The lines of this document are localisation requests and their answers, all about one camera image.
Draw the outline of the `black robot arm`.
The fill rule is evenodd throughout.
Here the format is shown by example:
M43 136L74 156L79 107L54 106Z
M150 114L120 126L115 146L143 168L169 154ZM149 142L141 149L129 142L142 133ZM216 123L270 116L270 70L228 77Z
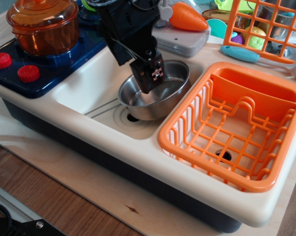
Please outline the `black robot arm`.
M100 17L98 32L119 65L130 62L141 91L164 82L164 61L152 29L160 19L157 0L88 0Z

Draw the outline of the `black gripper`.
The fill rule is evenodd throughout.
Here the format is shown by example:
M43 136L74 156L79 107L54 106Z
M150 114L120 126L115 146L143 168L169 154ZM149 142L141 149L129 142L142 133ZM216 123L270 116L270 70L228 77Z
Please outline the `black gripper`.
M148 94L163 82L164 61L152 29L160 19L158 0L95 0L98 32L119 65L130 63L141 91Z

